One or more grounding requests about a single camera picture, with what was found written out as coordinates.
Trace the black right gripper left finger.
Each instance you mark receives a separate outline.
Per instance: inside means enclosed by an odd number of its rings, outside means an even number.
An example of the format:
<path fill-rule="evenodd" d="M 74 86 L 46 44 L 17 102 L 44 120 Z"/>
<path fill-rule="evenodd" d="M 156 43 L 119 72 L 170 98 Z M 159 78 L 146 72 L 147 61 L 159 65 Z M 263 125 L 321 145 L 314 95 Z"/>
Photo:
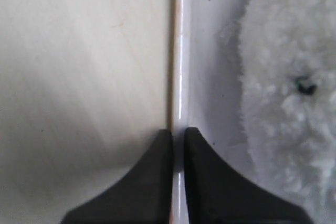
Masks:
<path fill-rule="evenodd" d="M 72 209 L 62 223 L 170 223 L 173 137 L 158 131 L 140 160 L 117 183 Z"/>

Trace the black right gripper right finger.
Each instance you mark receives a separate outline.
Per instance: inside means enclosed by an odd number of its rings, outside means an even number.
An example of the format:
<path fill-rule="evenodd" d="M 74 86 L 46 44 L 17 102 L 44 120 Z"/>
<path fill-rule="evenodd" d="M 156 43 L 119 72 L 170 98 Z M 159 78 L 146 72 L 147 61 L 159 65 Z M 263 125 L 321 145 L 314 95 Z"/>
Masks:
<path fill-rule="evenodd" d="M 184 183 L 190 223 L 312 223 L 301 207 L 234 170 L 196 127 L 184 133 Z"/>

